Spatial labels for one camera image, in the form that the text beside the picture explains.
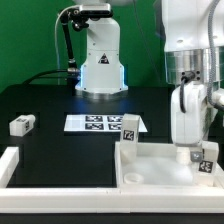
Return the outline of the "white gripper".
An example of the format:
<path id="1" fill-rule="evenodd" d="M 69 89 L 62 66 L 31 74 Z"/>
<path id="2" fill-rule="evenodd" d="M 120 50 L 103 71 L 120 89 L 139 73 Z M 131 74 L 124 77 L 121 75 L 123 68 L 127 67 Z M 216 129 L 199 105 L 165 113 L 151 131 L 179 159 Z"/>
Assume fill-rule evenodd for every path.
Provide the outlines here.
<path id="1" fill-rule="evenodd" d="M 177 146 L 198 146 L 205 134 L 205 115 L 207 112 L 206 86 L 191 82 L 184 86 L 184 106 L 180 109 L 180 88 L 171 96 L 171 136 Z M 201 151 L 191 151 L 190 160 L 200 163 L 203 160 Z"/>

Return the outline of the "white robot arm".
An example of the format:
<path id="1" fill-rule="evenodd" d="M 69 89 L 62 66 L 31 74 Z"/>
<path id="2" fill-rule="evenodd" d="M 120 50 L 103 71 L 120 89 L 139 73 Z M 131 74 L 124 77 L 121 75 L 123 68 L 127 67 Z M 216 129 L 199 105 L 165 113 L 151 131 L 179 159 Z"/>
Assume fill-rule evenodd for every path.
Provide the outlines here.
<path id="1" fill-rule="evenodd" d="M 113 5 L 130 0 L 74 0 L 80 24 L 87 27 L 87 58 L 77 89 L 91 95 L 125 91 L 119 61 L 119 25 Z M 224 110 L 224 0 L 156 0 L 157 21 L 165 37 L 166 80 L 171 96 L 171 136 L 193 162 L 213 161 L 202 146 L 210 124 Z"/>

